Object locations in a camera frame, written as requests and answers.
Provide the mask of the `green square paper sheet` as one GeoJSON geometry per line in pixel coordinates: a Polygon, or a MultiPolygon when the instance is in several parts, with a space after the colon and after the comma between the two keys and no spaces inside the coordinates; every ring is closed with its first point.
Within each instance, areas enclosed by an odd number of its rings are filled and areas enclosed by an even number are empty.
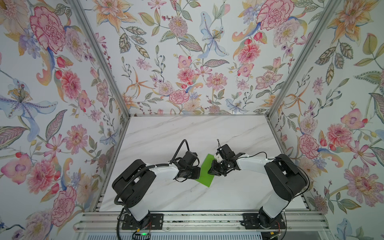
{"type": "Polygon", "coordinates": [[[215,156],[208,154],[201,165],[200,177],[196,180],[198,183],[204,185],[209,188],[213,182],[214,175],[210,175],[208,171],[211,169],[213,160],[215,160],[215,156]]]}

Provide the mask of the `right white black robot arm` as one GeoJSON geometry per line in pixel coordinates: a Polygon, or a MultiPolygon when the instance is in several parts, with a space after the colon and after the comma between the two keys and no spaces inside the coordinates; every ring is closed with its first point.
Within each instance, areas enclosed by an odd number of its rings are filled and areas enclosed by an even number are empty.
{"type": "Polygon", "coordinates": [[[268,158],[265,152],[247,156],[234,153],[228,145],[217,149],[208,174],[227,176],[232,171],[252,171],[268,176],[274,193],[260,208],[256,221],[261,228],[271,228],[290,202],[306,191],[310,180],[305,171],[284,154],[268,158]]]}

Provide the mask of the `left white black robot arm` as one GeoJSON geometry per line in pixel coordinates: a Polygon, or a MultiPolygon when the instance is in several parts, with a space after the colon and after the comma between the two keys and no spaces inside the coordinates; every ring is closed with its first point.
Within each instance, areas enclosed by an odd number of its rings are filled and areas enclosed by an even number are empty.
{"type": "Polygon", "coordinates": [[[194,165],[199,162],[198,155],[187,151],[182,158],[175,158],[170,163],[147,165],[142,160],[134,161],[112,183],[116,192],[115,205],[123,206],[136,222],[143,222],[150,217],[150,211],[140,203],[150,186],[156,181],[174,180],[184,182],[197,180],[201,168],[194,165]]]}

